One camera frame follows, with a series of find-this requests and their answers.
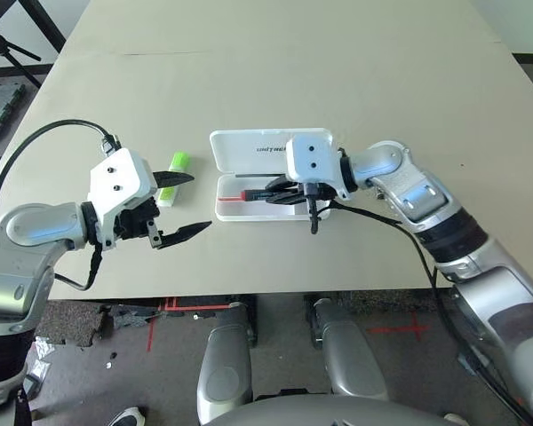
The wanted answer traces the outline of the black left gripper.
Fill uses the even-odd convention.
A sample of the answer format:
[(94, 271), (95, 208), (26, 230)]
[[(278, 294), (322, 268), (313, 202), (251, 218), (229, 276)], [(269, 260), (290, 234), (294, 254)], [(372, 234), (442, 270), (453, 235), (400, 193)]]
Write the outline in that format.
[[(158, 189), (183, 185), (195, 179), (186, 172), (173, 170), (155, 171), (153, 176)], [(181, 226), (175, 233), (165, 234), (155, 224), (155, 219), (159, 215), (160, 210), (153, 197), (134, 209), (125, 209), (115, 219), (115, 237), (129, 240), (148, 236), (153, 249), (166, 249), (192, 239), (212, 224), (211, 221), (198, 222)]]

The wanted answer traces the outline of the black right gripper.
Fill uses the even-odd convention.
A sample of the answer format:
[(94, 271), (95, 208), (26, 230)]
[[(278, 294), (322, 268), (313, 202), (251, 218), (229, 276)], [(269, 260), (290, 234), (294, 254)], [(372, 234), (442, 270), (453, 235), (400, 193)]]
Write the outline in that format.
[[(288, 179), (285, 175), (281, 175), (270, 181), (266, 190), (287, 190), (298, 183)], [(321, 201), (333, 201), (338, 196), (336, 190), (327, 184), (319, 184), (319, 199)], [(266, 202), (275, 205), (297, 205), (306, 202), (306, 196), (303, 192), (298, 190), (274, 192), (270, 197), (266, 198)]]

